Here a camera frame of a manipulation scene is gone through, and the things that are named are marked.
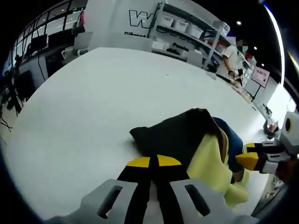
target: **window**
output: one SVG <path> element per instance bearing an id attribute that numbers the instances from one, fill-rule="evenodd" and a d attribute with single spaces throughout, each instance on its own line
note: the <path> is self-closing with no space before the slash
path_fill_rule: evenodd
<path id="1" fill-rule="evenodd" d="M 35 24 L 35 28 L 36 27 L 39 27 L 40 25 L 42 25 L 44 22 L 47 21 L 47 16 L 48 16 L 48 13 L 45 13 L 43 14 L 41 17 L 37 17 L 37 22 Z"/>
<path id="2" fill-rule="evenodd" d="M 15 64 L 15 56 L 17 55 L 17 46 L 16 44 L 14 43 L 14 48 L 13 48 L 13 65 Z"/>
<path id="3" fill-rule="evenodd" d="M 44 35 L 45 26 L 39 27 L 36 31 L 33 32 L 32 38 Z"/>
<path id="4" fill-rule="evenodd" d="M 24 52 L 24 54 L 26 53 L 26 51 L 27 51 L 27 47 L 28 47 L 28 45 L 31 43 L 31 35 L 28 37 L 28 38 L 25 38 L 24 39 L 24 48 L 23 48 L 23 52 Z"/>
<path id="5" fill-rule="evenodd" d="M 22 40 L 23 40 L 23 32 L 21 33 L 21 35 L 19 36 L 19 38 L 18 38 L 18 43 L 21 43 L 22 42 Z"/>
<path id="6" fill-rule="evenodd" d="M 33 24 L 27 26 L 27 28 L 25 29 L 25 36 L 27 36 L 30 32 L 32 32 L 32 28 L 33 28 Z"/>
<path id="7" fill-rule="evenodd" d="M 17 44 L 17 55 L 19 55 L 21 57 L 23 56 L 23 52 L 22 52 L 22 41 Z"/>
<path id="8" fill-rule="evenodd" d="M 72 13 L 66 17 L 65 29 L 72 29 L 74 22 L 78 20 L 80 12 Z"/>
<path id="9" fill-rule="evenodd" d="M 85 7 L 87 5 L 88 0 L 73 0 L 71 2 L 70 10 L 73 10 L 74 8 L 80 8 Z"/>
<path id="10" fill-rule="evenodd" d="M 9 51 L 7 60 L 5 61 L 4 65 L 3 65 L 2 75 L 4 75 L 5 71 L 9 70 L 10 68 L 11 68 L 11 51 Z"/>
<path id="11" fill-rule="evenodd" d="M 64 18 L 59 18 L 58 20 L 54 20 L 47 24 L 46 34 L 49 36 L 51 34 L 62 31 L 64 26 Z"/>
<path id="12" fill-rule="evenodd" d="M 49 19 L 52 19 L 55 16 L 58 16 L 62 13 L 65 13 L 66 10 L 67 10 L 68 5 L 69 5 L 69 2 L 67 2 L 67 3 L 65 3 L 65 4 L 63 4 L 63 5 L 61 5 L 57 8 L 52 9 L 50 11 Z"/>

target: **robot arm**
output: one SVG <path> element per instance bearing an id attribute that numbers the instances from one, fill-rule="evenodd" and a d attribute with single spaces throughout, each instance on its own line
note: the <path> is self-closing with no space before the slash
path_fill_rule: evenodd
<path id="1" fill-rule="evenodd" d="M 278 140 L 250 143 L 246 148 L 248 153 L 236 156 L 244 168 L 269 174 L 281 172 L 280 166 L 296 161 L 299 154 L 299 115 L 287 112 Z"/>
<path id="2" fill-rule="evenodd" d="M 46 223 L 161 223 L 157 215 L 145 215 L 152 181 L 157 189 L 164 223 L 257 224 L 259 221 L 233 212 L 225 204 L 223 195 L 198 179 L 189 179 L 179 161 L 158 155 L 129 162 L 117 180 L 107 180 L 84 196 L 78 210 Z"/>

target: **storage box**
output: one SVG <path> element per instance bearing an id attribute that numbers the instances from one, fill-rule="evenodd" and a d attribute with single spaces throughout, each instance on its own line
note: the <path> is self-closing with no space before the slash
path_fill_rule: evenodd
<path id="1" fill-rule="evenodd" d="M 152 48 L 163 50 L 164 49 L 164 43 L 153 41 Z"/>
<path id="2" fill-rule="evenodd" d="M 181 20 L 174 19 L 172 27 L 175 28 L 177 31 L 184 33 L 188 27 L 188 24 Z"/>
<path id="3" fill-rule="evenodd" d="M 201 34 L 203 33 L 203 30 L 199 29 L 198 27 L 196 26 L 193 26 L 193 25 L 189 25 L 186 29 L 186 33 L 199 39 Z"/>
<path id="4" fill-rule="evenodd" d="M 167 16 L 167 15 L 162 15 L 161 20 L 160 20 L 160 25 L 166 26 L 166 27 L 171 27 L 173 23 L 173 18 Z"/>
<path id="5" fill-rule="evenodd" d="M 221 26 L 223 26 L 223 30 L 221 30 L 221 34 L 224 35 L 224 36 L 227 36 L 227 34 L 229 33 L 230 31 L 230 27 L 228 24 L 226 24 L 225 22 L 223 21 L 214 21 L 213 22 L 213 26 L 216 28 L 216 29 L 219 29 Z"/>

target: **hand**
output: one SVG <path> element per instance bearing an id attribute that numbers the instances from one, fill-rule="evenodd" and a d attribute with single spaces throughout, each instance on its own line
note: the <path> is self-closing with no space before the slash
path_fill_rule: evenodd
<path id="1" fill-rule="evenodd" d="M 235 79 L 235 73 L 234 73 L 233 71 L 229 71 L 229 72 L 228 72 L 228 75 L 229 75 L 231 78 Z"/>

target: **brown fabric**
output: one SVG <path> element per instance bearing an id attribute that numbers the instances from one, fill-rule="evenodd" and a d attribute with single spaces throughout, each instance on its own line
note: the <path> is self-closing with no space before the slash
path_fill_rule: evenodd
<path id="1" fill-rule="evenodd" d="M 219 143 L 219 150 L 220 150 L 220 157 L 221 161 L 224 163 L 224 160 L 227 155 L 227 146 L 228 146 L 228 141 L 225 136 L 225 133 L 218 127 L 214 119 L 211 117 L 209 111 L 207 109 L 199 109 L 197 108 L 200 112 L 200 115 L 203 116 L 204 120 L 206 121 L 206 130 L 207 133 L 216 135 Z"/>

